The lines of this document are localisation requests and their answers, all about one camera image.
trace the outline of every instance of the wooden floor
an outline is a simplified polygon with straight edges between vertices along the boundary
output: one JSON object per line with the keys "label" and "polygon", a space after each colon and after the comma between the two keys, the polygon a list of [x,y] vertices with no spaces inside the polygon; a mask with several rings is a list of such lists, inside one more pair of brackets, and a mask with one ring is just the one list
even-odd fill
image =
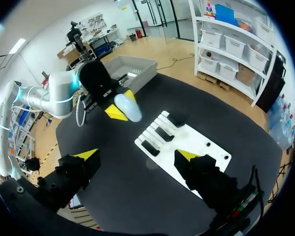
{"label": "wooden floor", "polygon": [[[187,58],[190,57],[192,53],[194,53],[193,42],[176,39],[166,44],[164,38],[154,37],[138,39],[135,42],[126,41],[123,45],[114,49],[114,52],[106,56],[102,61],[107,62],[119,55],[128,55],[154,59],[158,61],[158,68],[162,68],[172,65],[174,58]],[[162,69],[158,72],[213,94],[250,117],[265,131],[268,131],[265,113],[257,106],[251,107],[251,100],[248,97],[234,88],[226,91],[218,84],[204,81],[194,76],[193,71],[194,58],[177,61],[173,67]],[[43,162],[40,173],[33,173],[29,177],[33,183],[37,182],[38,176],[44,177],[53,171],[55,166],[58,165],[58,159],[60,158],[56,139],[56,128],[61,121],[54,119],[49,127],[45,127],[46,121],[47,119],[44,117],[38,120],[31,131],[31,134],[36,138],[35,156],[40,158],[41,162]],[[281,163],[283,165],[288,162],[289,157],[284,152]]]}

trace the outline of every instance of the white board with slots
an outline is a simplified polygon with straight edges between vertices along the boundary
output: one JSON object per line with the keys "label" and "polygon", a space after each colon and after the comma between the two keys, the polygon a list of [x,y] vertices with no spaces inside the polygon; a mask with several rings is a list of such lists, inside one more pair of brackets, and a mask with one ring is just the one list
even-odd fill
{"label": "white board with slots", "polygon": [[[185,124],[184,126],[177,128],[167,118],[169,115],[170,114],[168,112],[163,111],[154,120],[154,122],[134,141],[134,143],[159,167],[161,167],[171,177],[173,177],[187,189],[189,188],[186,185],[185,180],[174,166],[174,152],[177,149],[194,153],[199,156],[208,154],[216,160],[216,166],[220,168],[220,171],[225,172],[232,156],[189,125]],[[163,131],[165,131],[169,136],[174,135],[174,139],[166,142],[155,131],[158,127],[163,129]],[[142,146],[144,141],[148,141],[149,144],[159,151],[159,153],[156,156],[152,155],[146,148]],[[201,198],[196,190],[193,190],[192,192]]]}

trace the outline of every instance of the cardboard box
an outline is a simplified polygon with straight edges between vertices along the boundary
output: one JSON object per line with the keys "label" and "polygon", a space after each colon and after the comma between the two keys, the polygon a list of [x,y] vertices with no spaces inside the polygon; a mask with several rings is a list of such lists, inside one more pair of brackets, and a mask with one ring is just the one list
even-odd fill
{"label": "cardboard box", "polygon": [[210,81],[213,84],[216,84],[217,83],[217,79],[214,78],[214,77],[211,77],[209,75],[206,76],[206,80]]}
{"label": "cardboard box", "polygon": [[225,89],[225,90],[230,90],[230,87],[231,86],[229,86],[228,84],[226,84],[226,83],[223,83],[222,81],[220,81],[220,87],[222,87],[223,89]]}
{"label": "cardboard box", "polygon": [[202,80],[206,80],[207,75],[204,74],[204,73],[202,73],[202,72],[198,72],[197,73],[197,77],[200,78],[200,79],[202,79]]}
{"label": "cardboard box", "polygon": [[[90,45],[89,45],[88,43],[85,43],[85,42],[84,42],[83,45],[86,47],[87,50],[91,50],[91,47],[90,47]],[[63,53],[64,53],[64,49],[61,50],[61,51],[57,54],[57,56],[58,56],[59,59],[61,59],[61,58],[65,58],[66,61],[67,61],[69,64],[72,63],[72,62],[74,62],[77,58],[80,57],[80,53],[78,52],[78,50],[77,50],[74,46],[71,46],[71,47],[73,47],[73,49],[72,49],[69,53],[67,53],[66,55],[63,55]]]}
{"label": "cardboard box", "polygon": [[237,73],[237,79],[239,81],[247,86],[250,86],[254,79],[254,75],[255,73],[251,69],[242,64],[239,64],[239,72]]}

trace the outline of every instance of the white plastic object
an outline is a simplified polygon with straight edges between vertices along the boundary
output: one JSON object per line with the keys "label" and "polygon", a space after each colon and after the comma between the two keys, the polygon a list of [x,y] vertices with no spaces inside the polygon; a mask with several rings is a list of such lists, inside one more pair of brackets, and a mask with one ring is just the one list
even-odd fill
{"label": "white plastic object", "polygon": [[77,125],[79,127],[82,127],[84,125],[85,117],[86,117],[86,114],[87,114],[86,111],[85,111],[85,103],[84,103],[84,101],[82,101],[83,107],[84,107],[84,114],[83,114],[82,123],[80,124],[80,122],[79,122],[79,108],[80,108],[81,96],[82,95],[80,95],[79,98],[78,98],[78,103],[77,103],[77,107],[76,107],[76,110],[75,110],[75,118],[77,120]]}
{"label": "white plastic object", "polygon": [[242,58],[242,53],[244,51],[245,43],[240,41],[239,37],[235,34],[232,36],[225,35],[225,41],[226,41],[226,52]]}
{"label": "white plastic object", "polygon": [[139,122],[142,119],[142,113],[138,104],[124,94],[117,94],[114,97],[116,106],[128,117],[132,122]]}
{"label": "white plastic object", "polygon": [[222,57],[220,59],[220,65],[220,74],[223,78],[227,80],[234,80],[236,78],[236,73],[239,69],[238,62],[229,58]]}
{"label": "white plastic object", "polygon": [[214,48],[219,48],[221,44],[222,32],[218,29],[201,29],[203,36],[203,43]]}
{"label": "white plastic object", "polygon": [[[210,155],[216,160],[216,166],[220,168],[220,171],[225,172],[227,166],[229,165],[232,155],[225,151],[222,147],[212,142],[210,139],[193,129],[188,124],[180,128],[173,129],[170,134],[174,135],[175,138],[170,142],[165,142],[156,132],[155,129],[161,127],[165,132],[167,132],[168,127],[172,127],[172,123],[167,119],[169,115],[168,112],[163,111],[155,121],[147,127],[146,130],[142,131],[142,134],[134,141],[136,146],[144,152],[153,162],[155,162],[159,167],[166,171],[172,178],[177,182],[187,188],[186,181],[182,178],[179,171],[174,166],[175,162],[175,150],[181,149],[199,156]],[[157,156],[151,155],[143,146],[142,142],[147,140],[154,148],[160,151]],[[191,191],[193,194],[201,198],[196,190]]]}
{"label": "white plastic object", "polygon": [[256,69],[263,71],[265,69],[266,63],[269,60],[268,58],[266,58],[264,55],[262,55],[261,53],[258,53],[256,50],[254,50],[253,48],[251,48],[250,45],[248,45],[249,47],[249,63]]}
{"label": "white plastic object", "polygon": [[212,56],[208,57],[207,52],[208,51],[204,50],[200,55],[202,68],[204,70],[215,72],[220,56],[216,53],[210,52]]}
{"label": "white plastic object", "polygon": [[270,45],[273,43],[274,31],[258,19],[255,19],[255,31],[260,39]]}

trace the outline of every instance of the plastic bottle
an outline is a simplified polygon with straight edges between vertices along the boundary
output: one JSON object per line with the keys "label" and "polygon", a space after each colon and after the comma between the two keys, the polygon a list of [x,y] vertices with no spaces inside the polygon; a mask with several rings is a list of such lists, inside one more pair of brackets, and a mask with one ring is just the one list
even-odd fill
{"label": "plastic bottle", "polygon": [[293,131],[291,121],[280,120],[271,130],[271,137],[277,142],[282,150],[288,149],[292,144]]}
{"label": "plastic bottle", "polygon": [[286,109],[287,106],[285,104],[282,109],[277,109],[275,113],[269,114],[268,124],[270,129],[273,128],[280,120],[288,120],[286,117]]}
{"label": "plastic bottle", "polygon": [[284,106],[284,98],[285,94],[282,94],[282,96],[278,97],[272,107],[269,110],[269,115],[276,113],[278,110],[280,110]]}

